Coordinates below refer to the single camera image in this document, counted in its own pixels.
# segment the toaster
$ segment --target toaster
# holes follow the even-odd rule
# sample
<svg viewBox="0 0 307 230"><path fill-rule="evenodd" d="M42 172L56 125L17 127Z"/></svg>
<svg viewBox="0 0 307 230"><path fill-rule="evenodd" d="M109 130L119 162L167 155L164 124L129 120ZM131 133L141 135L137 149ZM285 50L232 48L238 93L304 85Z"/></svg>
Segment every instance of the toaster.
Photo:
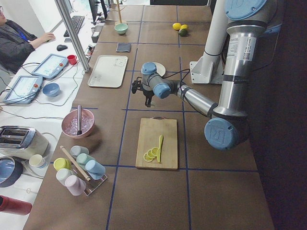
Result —
<svg viewBox="0 0 307 230"><path fill-rule="evenodd" d="M29 160L33 155L44 155L48 140L35 128L25 126L0 127L0 153Z"/></svg>

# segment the brown tiled surface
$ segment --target brown tiled surface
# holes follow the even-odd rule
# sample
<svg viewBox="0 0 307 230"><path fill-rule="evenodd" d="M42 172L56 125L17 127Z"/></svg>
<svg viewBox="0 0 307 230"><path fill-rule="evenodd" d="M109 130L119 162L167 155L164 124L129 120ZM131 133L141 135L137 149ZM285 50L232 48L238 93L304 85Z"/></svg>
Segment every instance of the brown tiled surface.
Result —
<svg viewBox="0 0 307 230"><path fill-rule="evenodd" d="M73 107L81 104L90 109L95 128L82 139L62 134L53 155L53 160L64 157L60 145L67 150L86 146L106 166L108 179L88 197L72 196L56 180L50 165L24 229L272 230L248 141L230 151L218 151L204 138L208 118L187 103L174 95L154 96L152 107L147 108L142 92L130 91L145 62L163 64L165 76L170 76L202 56L212 18L209 8L127 6L122 15L131 21L128 33L114 33L114 22L107 22L90 66L99 55L128 56L123 84L117 89L90 88L91 71L84 75ZM111 11L108 19L116 21L117 12ZM189 22L189 36L178 37L171 28L174 20ZM131 52L116 53L117 42L131 43ZM192 84L190 75L184 82L218 102L220 85ZM141 118L154 116L177 120L178 170L135 168Z"/></svg>

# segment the red can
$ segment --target red can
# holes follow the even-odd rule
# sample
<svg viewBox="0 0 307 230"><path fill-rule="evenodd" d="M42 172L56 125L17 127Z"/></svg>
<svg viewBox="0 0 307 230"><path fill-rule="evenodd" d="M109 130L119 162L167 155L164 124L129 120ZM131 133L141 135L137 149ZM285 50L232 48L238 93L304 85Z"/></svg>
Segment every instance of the red can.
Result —
<svg viewBox="0 0 307 230"><path fill-rule="evenodd" d="M29 202L0 195L0 212L27 215L30 213L31 208L32 204Z"/></svg>

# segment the person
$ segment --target person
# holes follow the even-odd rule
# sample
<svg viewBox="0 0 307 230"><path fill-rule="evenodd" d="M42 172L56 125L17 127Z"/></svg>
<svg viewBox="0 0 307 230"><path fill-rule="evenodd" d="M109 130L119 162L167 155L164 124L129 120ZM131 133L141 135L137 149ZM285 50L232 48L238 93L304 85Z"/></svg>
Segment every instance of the person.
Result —
<svg viewBox="0 0 307 230"><path fill-rule="evenodd" d="M0 64L6 70L16 73L36 48L52 39L55 39L53 33L44 33L37 38L17 23L7 20L0 6Z"/></svg>

